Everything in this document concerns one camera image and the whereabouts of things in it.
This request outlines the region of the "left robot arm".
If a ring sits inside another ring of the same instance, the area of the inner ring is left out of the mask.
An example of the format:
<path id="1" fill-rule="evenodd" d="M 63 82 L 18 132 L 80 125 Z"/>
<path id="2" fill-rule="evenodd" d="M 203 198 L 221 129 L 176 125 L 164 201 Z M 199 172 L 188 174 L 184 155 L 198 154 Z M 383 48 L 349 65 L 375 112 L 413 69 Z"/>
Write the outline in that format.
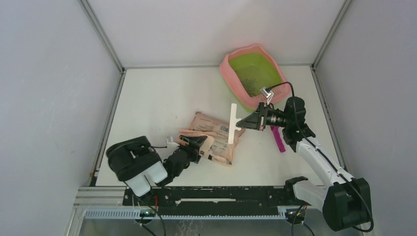
<path id="1" fill-rule="evenodd" d="M 119 181 L 124 182 L 142 205 L 148 205 L 154 192 L 149 177 L 157 186 L 165 186 L 178 177 L 191 163 L 199 163 L 210 156 L 214 138 L 204 134 L 181 134 L 176 140 L 168 139 L 166 146 L 176 150 L 163 160 L 146 136 L 110 146 L 106 150 L 108 165 Z"/>

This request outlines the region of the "magenta plastic scoop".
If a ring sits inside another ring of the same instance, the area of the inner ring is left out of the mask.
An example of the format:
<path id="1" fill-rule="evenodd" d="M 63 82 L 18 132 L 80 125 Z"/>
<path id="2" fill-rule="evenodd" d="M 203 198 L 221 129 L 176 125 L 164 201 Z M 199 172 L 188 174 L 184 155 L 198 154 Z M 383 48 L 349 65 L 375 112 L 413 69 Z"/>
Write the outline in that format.
<path id="1" fill-rule="evenodd" d="M 270 129 L 271 129 L 271 131 L 273 133 L 273 136 L 274 136 L 276 145 L 278 147 L 278 150 L 281 153 L 284 153 L 286 151 L 286 149 L 285 149 L 283 140 L 282 140 L 281 135 L 280 135 L 279 127 L 277 127 L 277 126 L 271 126 Z"/>

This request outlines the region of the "pink green litter box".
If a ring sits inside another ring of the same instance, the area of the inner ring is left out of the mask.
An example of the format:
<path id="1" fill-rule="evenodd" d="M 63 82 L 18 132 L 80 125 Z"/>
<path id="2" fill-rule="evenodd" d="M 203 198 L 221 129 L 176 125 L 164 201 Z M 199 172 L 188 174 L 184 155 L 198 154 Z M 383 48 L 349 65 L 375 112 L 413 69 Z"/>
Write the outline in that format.
<path id="1" fill-rule="evenodd" d="M 238 102 L 248 111 L 255 110 L 260 102 L 267 100 L 262 94 L 249 97 L 240 82 L 241 78 L 257 78 L 267 88 L 287 81 L 277 62 L 260 44 L 252 44 L 227 54 L 219 70 Z"/>

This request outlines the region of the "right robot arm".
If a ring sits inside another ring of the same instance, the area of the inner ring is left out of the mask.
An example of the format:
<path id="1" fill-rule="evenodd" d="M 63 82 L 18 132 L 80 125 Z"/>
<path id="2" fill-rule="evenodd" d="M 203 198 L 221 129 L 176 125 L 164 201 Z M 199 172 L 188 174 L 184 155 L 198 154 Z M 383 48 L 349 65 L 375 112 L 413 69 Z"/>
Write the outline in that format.
<path id="1" fill-rule="evenodd" d="M 367 233 L 374 229 L 369 183 L 355 178 L 327 156 L 315 133 L 305 122 L 305 101 L 291 96 L 284 110 L 273 109 L 263 102 L 249 116 L 236 117 L 237 106 L 231 105 L 229 143 L 241 129 L 263 131 L 266 126 L 281 127 L 285 143 L 302 157 L 319 177 L 323 186 L 306 177 L 294 177 L 285 183 L 284 198 L 292 205 L 304 201 L 319 209 L 333 231 L 347 228 Z"/>

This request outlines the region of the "torn white bag strip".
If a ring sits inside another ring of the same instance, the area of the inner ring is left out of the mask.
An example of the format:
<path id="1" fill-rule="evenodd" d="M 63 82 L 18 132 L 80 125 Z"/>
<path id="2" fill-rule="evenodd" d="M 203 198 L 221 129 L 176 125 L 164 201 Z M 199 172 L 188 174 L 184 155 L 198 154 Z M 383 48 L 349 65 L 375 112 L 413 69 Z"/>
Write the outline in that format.
<path id="1" fill-rule="evenodd" d="M 228 144 L 232 145 L 235 143 L 236 133 L 241 131 L 240 127 L 237 127 L 237 123 L 241 121 L 240 118 L 237 118 L 237 104 L 232 103 L 230 109 L 230 119 L 229 119 L 229 132 L 228 132 Z"/>

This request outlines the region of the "cat litter bag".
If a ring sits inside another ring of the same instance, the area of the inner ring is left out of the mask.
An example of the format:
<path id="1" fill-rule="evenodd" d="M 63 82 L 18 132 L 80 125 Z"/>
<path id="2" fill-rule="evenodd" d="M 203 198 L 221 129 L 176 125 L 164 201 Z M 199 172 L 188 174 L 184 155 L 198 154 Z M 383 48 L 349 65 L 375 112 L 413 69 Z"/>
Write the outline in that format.
<path id="1" fill-rule="evenodd" d="M 187 138 L 206 137 L 206 143 L 203 144 L 203 149 L 199 151 L 199 154 L 223 165 L 232 165 L 234 149 L 244 132 L 244 128 L 235 131 L 234 141 L 229 144 L 229 123 L 201 112 L 195 113 L 188 129 L 179 130 L 179 134 Z"/>

